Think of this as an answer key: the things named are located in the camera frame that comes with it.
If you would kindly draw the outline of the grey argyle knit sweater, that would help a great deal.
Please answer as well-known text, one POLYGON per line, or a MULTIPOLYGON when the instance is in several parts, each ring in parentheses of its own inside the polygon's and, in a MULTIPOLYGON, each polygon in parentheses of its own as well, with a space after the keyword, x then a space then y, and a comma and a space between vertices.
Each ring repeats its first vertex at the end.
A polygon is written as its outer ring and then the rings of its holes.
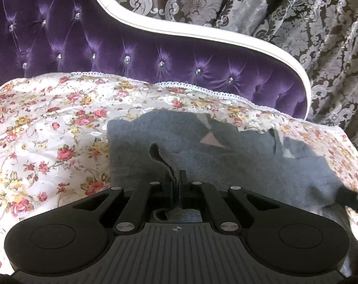
POLYGON ((132 191, 139 183, 179 180, 225 191, 249 191, 348 224, 336 203, 342 185, 323 157, 307 144, 280 135, 239 131, 207 114, 157 110, 107 125, 109 173, 113 185, 132 191))

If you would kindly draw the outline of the floral bed cover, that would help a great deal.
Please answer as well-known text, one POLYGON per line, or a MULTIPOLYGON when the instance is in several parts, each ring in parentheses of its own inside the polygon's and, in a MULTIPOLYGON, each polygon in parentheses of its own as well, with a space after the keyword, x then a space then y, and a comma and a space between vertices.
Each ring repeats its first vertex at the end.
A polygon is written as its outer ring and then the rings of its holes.
POLYGON ((0 87, 0 274, 12 272, 5 236, 19 221, 109 186, 106 125, 157 109, 209 114, 240 131, 278 132, 310 145, 358 191, 358 151, 338 127, 187 83, 96 72, 18 78, 0 87))

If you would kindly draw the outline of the brown damask curtain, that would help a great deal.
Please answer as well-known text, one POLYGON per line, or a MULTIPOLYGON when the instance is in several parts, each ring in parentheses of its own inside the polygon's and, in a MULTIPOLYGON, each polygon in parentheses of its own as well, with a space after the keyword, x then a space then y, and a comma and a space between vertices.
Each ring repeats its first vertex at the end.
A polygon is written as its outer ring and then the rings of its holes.
POLYGON ((295 57, 312 86, 310 120, 358 150, 358 0, 116 0, 140 15, 229 30, 295 57))

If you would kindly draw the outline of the purple tufted chaise sofa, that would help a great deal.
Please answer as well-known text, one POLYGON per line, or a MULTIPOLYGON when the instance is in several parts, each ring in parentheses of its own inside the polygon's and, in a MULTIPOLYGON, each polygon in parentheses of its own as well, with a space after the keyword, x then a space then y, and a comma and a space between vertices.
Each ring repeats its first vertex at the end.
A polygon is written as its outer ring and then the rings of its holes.
POLYGON ((52 72, 181 82, 306 118, 304 68, 247 35, 127 10, 116 0, 0 0, 0 86, 52 72))

